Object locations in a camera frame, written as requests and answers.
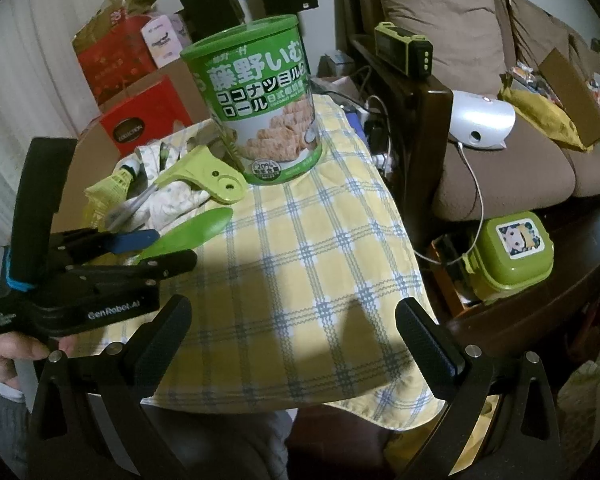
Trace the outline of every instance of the floor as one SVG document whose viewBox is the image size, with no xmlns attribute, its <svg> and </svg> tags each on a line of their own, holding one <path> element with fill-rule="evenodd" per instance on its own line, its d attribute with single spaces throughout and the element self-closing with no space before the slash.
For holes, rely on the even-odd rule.
<svg viewBox="0 0 600 480">
<path fill-rule="evenodd" d="M 289 479 L 393 479 L 382 455 L 390 435 L 390 430 L 337 408 L 301 408 L 286 441 Z"/>
</svg>

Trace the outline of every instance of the green radio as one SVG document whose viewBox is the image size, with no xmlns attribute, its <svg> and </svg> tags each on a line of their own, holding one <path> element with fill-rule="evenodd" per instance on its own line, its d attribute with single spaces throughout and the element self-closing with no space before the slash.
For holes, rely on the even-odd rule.
<svg viewBox="0 0 600 480">
<path fill-rule="evenodd" d="M 431 75 L 433 45 L 425 37 L 391 22 L 381 22 L 375 30 L 376 56 L 414 79 Z"/>
</svg>

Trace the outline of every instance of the red gift box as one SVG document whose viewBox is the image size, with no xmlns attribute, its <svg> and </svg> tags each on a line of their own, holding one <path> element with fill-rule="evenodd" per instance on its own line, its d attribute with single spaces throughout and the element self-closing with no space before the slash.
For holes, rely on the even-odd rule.
<svg viewBox="0 0 600 480">
<path fill-rule="evenodd" d="M 100 118 L 100 124 L 125 156 L 136 146 L 191 126 L 192 121 L 168 77 L 125 99 Z"/>
<path fill-rule="evenodd" d="M 157 69 L 140 32 L 150 20 L 149 16 L 125 16 L 101 40 L 78 54 L 99 105 Z"/>
</svg>

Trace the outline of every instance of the blue band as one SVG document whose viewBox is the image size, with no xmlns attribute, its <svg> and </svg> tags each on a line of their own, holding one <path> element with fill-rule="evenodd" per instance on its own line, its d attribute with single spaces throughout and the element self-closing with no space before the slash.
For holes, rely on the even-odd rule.
<svg viewBox="0 0 600 480">
<path fill-rule="evenodd" d="M 7 257 L 6 257 L 6 272 L 4 273 L 5 275 L 5 279 L 7 282 L 7 285 L 9 285 L 9 288 L 12 288 L 14 290 L 19 290 L 20 292 L 29 292 L 30 290 L 33 290 L 34 288 L 36 288 L 35 285 L 33 285 L 33 283 L 26 283 L 26 282 L 18 282 L 17 280 L 12 280 L 10 277 L 10 273 L 11 273 L 11 248 L 7 249 Z"/>
</svg>

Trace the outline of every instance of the finger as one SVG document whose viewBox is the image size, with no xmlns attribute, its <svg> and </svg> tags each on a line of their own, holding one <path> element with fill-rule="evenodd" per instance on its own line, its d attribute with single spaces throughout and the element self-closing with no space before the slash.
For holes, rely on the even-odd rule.
<svg viewBox="0 0 600 480">
<path fill-rule="evenodd" d="M 77 345 L 78 345 L 77 334 L 68 335 L 68 336 L 61 338 L 60 341 L 58 341 L 58 350 L 62 350 L 65 354 L 67 354 L 69 357 L 71 357 L 72 354 L 74 353 L 75 347 Z"/>
<path fill-rule="evenodd" d="M 45 359 L 49 349 L 34 337 L 19 332 L 0 335 L 0 357 L 5 359 Z"/>
</svg>

